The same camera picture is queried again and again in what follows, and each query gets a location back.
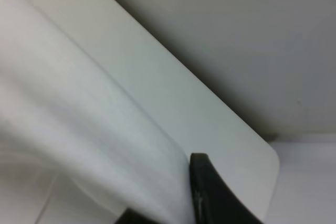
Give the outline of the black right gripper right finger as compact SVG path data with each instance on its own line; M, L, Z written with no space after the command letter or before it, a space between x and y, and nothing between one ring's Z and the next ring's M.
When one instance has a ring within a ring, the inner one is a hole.
M225 184L207 154L191 154L190 185L196 223L261 223Z

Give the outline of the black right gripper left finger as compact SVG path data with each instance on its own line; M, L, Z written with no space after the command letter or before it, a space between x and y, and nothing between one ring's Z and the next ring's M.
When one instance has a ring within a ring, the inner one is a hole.
M117 219L117 224L159 224L159 223L128 208Z

